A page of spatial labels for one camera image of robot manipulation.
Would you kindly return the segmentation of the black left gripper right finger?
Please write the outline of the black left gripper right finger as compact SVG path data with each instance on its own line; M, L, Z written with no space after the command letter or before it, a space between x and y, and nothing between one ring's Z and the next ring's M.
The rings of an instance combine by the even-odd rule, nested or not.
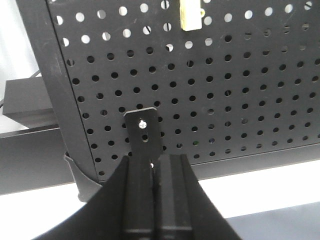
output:
M238 240L200 186L186 155L162 154L154 175L156 240Z

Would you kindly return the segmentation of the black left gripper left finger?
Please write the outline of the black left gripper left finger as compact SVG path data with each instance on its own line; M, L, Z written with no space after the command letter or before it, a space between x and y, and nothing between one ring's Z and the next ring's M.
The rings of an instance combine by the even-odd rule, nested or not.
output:
M106 184L38 240L153 240L154 195L148 158L124 156Z

